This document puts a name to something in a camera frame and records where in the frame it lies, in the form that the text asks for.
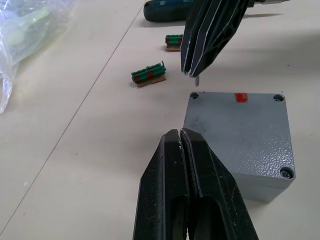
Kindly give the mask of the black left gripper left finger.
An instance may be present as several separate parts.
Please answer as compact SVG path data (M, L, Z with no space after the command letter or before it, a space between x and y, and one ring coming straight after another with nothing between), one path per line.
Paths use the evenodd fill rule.
M188 173L179 132L165 133L141 176L133 230L135 240L187 237Z

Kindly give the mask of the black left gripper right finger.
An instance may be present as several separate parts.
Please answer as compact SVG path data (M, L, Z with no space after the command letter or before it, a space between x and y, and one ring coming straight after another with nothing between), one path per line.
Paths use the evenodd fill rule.
M180 132L190 187L191 240L256 240L258 235L238 185L204 137Z

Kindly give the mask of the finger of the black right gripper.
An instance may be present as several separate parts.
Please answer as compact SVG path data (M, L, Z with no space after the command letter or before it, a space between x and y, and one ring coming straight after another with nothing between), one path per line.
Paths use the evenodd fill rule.
M207 69L231 40L249 3L248 0L220 0L220 15L213 20L209 28L201 67Z
M186 19L180 47L181 71L188 76L198 76L204 71L200 66L206 48L208 31L214 19L221 14L219 0L196 0Z

